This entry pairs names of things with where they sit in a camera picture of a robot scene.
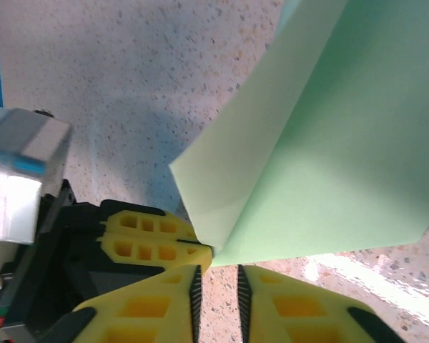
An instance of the paper fold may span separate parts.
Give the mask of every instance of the paper fold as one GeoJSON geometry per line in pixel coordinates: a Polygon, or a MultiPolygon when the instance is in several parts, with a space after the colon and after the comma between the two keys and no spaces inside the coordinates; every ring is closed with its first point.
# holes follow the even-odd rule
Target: paper fold
{"type": "Polygon", "coordinates": [[[270,158],[346,0],[300,0],[249,79],[171,165],[198,239],[219,252],[270,158]]]}

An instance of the light green paper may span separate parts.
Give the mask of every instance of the light green paper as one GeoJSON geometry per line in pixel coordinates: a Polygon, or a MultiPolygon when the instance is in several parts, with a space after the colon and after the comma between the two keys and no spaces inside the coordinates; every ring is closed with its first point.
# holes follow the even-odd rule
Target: light green paper
{"type": "Polygon", "coordinates": [[[345,3],[300,0],[249,79],[170,165],[197,238],[215,252],[238,220],[345,3]]]}
{"type": "Polygon", "coordinates": [[[352,0],[214,265],[407,244],[428,225],[429,0],[352,0]]]}

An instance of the speckled floor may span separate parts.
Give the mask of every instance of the speckled floor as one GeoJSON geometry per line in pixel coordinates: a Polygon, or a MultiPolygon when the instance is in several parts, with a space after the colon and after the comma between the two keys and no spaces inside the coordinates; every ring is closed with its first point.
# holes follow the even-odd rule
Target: speckled floor
{"type": "MultiPolygon", "coordinates": [[[[216,117],[272,41],[281,1],[0,0],[7,107],[75,127],[77,196],[175,210],[167,164],[216,117]]],[[[367,302],[429,342],[429,230],[419,244],[260,265],[367,302]]],[[[204,277],[201,342],[241,342],[235,267],[204,277]]]]}

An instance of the green paper sheet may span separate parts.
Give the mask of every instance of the green paper sheet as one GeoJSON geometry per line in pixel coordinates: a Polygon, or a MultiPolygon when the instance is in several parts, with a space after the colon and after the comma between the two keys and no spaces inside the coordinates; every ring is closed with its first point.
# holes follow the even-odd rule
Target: green paper sheet
{"type": "Polygon", "coordinates": [[[197,238],[216,252],[249,199],[345,3],[300,1],[234,98],[170,165],[197,238]]]}
{"type": "MultiPolygon", "coordinates": [[[[299,3],[270,53],[289,42],[295,14],[310,2],[299,3]]],[[[309,26],[303,34],[311,32],[309,26]]],[[[289,76],[286,71],[295,66],[289,55],[295,48],[277,52],[274,64],[264,63],[266,54],[248,80],[256,87],[240,89],[232,100],[241,103],[237,111],[223,110],[225,117],[213,123],[225,121],[225,126],[210,126],[212,141],[200,145],[202,133],[172,165],[197,236],[218,244],[214,265],[407,244],[429,225],[429,0],[349,1],[293,106],[267,90],[291,87],[295,79],[264,79],[261,86],[253,76],[260,74],[258,69],[276,78],[289,76]],[[268,113],[256,113],[254,107],[244,111],[261,92],[272,97],[268,113]],[[225,164],[224,154],[213,154],[220,146],[244,144],[247,134],[235,136],[230,130],[232,116],[248,125],[251,116],[262,115],[265,123],[283,108],[290,118],[270,158],[266,149],[259,149],[265,162],[256,166],[257,182],[256,174],[225,164]],[[220,143],[225,137],[228,145],[220,143]],[[191,150],[194,146],[198,154],[191,150]],[[200,168],[203,159],[210,159],[206,169],[200,168]],[[213,174],[222,169],[221,177],[210,174],[212,166],[217,166],[213,174]],[[209,190],[235,188],[235,178],[239,183],[249,179],[253,190],[243,194],[247,201],[237,204],[242,209],[236,218],[223,220],[221,212],[210,217],[207,207],[194,221],[193,202],[207,204],[213,193],[201,192],[201,184],[184,173],[199,173],[209,190]]],[[[242,152],[256,155],[256,149],[242,152]]],[[[221,206],[215,211],[223,204],[222,196],[217,200],[221,206]]]]}

